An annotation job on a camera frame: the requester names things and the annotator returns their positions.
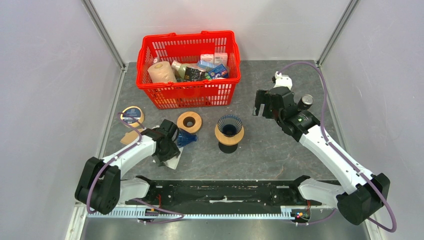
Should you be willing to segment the white paper coffee filter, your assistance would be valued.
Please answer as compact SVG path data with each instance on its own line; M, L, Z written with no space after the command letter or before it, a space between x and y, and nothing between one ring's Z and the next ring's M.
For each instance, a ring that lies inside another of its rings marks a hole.
M159 167L168 167L172 170L175 170L179 164L181 153L178 153L177 155L172 156L169 158L168 156L164 155L152 155L153 161L159 166Z

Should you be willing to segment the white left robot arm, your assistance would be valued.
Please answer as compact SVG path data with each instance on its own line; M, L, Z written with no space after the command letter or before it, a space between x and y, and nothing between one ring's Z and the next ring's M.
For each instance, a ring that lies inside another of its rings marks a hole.
M140 199L152 204L157 191L142 177L122 177L142 160L153 157L158 166L176 169L183 151L176 140L178 126L170 120L153 128L137 132L138 136L119 152L102 159L89 158L82 170L74 197L86 205L87 212L109 214L117 204Z

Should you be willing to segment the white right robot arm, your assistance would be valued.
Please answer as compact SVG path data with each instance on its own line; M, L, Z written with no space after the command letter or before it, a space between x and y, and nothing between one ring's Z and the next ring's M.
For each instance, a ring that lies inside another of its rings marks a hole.
M298 103L285 86L257 90L253 115L273 119L282 131L311 151L332 172L338 185L303 175L294 180L289 200L300 205L306 200L337 209L351 224L360 225L380 210L391 182L384 173L374 174L354 160L321 128L320 121L309 111L314 99L304 95Z

